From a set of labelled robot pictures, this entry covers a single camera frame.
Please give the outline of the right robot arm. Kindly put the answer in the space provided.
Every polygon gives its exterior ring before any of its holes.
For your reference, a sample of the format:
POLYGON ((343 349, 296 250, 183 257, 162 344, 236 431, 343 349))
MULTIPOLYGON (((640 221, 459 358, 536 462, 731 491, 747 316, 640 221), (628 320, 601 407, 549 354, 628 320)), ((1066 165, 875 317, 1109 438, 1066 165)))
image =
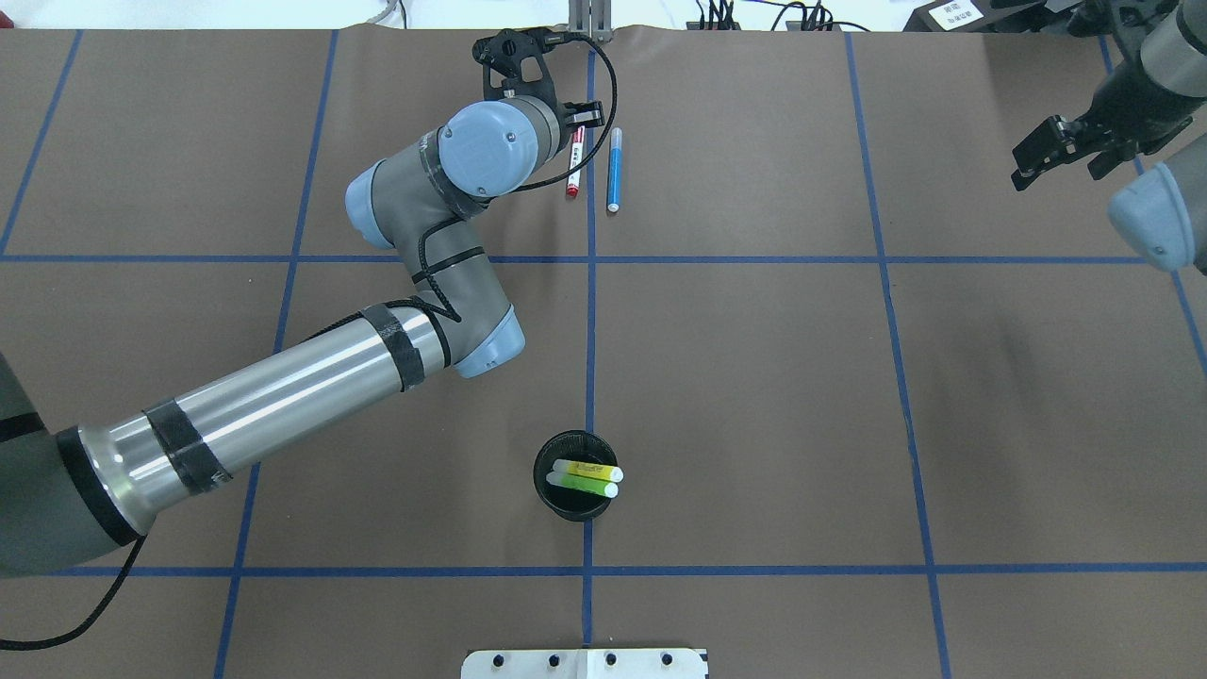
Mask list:
MULTIPOLYGON (((1073 36, 1109 35, 1123 62, 1077 119, 1055 115, 1014 147, 1015 191, 1043 172, 1088 160, 1092 178, 1155 156, 1206 103, 1202 1, 1083 1, 1073 36)), ((1136 254, 1164 273, 1206 270, 1206 141, 1197 137, 1110 198, 1107 215, 1136 254)))

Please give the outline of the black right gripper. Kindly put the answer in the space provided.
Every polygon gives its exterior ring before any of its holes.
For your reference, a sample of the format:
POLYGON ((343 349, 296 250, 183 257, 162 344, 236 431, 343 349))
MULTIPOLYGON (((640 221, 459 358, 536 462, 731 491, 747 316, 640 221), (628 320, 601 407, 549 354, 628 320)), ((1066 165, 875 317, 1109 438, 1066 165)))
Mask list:
POLYGON ((1095 90, 1086 113, 1075 121, 1049 116, 1014 147, 1013 188, 1026 191, 1044 172, 1092 152, 1116 151, 1124 160, 1155 154, 1189 125, 1193 113, 1193 96, 1166 89, 1138 62, 1121 63, 1095 90))

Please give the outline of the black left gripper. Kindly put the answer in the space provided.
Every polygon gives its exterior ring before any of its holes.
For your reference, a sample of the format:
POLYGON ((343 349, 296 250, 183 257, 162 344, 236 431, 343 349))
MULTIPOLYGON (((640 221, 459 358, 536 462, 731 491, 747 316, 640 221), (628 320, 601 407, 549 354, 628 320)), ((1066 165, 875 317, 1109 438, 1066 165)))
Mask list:
POLYGON ((604 104, 600 100, 564 103, 553 83, 535 83, 532 95, 547 105, 560 124, 567 124, 568 128, 595 128, 606 124, 604 104))

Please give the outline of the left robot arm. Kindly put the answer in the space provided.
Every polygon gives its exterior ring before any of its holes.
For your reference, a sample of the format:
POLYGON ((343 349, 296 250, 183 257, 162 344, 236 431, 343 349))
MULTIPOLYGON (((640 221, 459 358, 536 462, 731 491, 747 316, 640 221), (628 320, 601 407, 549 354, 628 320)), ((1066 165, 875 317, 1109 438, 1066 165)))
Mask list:
POLYGON ((2 365, 2 576, 34 576, 145 538, 159 513, 280 447, 453 367, 476 377, 526 339, 473 219, 521 191, 577 127, 616 103, 505 93, 381 158, 345 192, 350 223, 404 263, 416 292, 110 426, 52 434, 2 365))

